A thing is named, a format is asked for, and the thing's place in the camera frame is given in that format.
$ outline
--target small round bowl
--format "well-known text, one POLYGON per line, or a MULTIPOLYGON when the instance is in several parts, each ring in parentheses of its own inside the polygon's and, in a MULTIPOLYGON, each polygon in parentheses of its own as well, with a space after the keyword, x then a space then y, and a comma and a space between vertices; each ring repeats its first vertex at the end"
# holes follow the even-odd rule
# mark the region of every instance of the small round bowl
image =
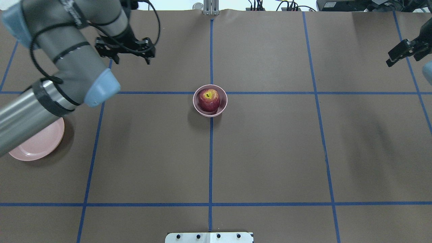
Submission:
POLYGON ((228 104, 228 96, 226 95, 225 91, 221 87, 214 85, 214 84, 207 84, 207 85, 199 87, 195 91, 195 94, 193 97, 193 104, 194 104, 195 109, 201 115, 206 116, 206 117, 215 117, 215 116, 220 115, 223 112, 223 110, 225 110, 226 105, 228 104), (214 89, 219 93, 220 105, 219 105, 219 108, 215 112, 205 112, 198 105, 198 94, 200 91, 202 91, 204 89, 214 89))

